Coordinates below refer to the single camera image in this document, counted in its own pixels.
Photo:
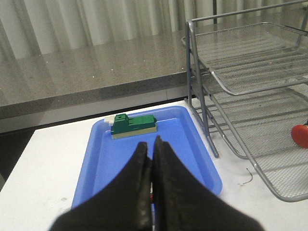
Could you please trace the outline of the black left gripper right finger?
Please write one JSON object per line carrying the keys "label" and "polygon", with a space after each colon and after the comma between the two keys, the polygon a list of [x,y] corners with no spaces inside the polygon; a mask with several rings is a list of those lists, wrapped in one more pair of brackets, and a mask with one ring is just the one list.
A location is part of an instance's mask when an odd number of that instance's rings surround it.
{"label": "black left gripper right finger", "polygon": [[154,142],[152,182],[157,231],[263,230],[202,185],[160,137]]}

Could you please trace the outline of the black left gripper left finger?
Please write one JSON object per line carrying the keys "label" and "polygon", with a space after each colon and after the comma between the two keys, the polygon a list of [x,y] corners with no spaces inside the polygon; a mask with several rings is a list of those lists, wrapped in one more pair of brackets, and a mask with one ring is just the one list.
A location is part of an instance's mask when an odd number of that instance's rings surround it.
{"label": "black left gripper left finger", "polygon": [[89,200],[59,216],[52,231],[150,231],[152,162],[138,143],[118,175]]}

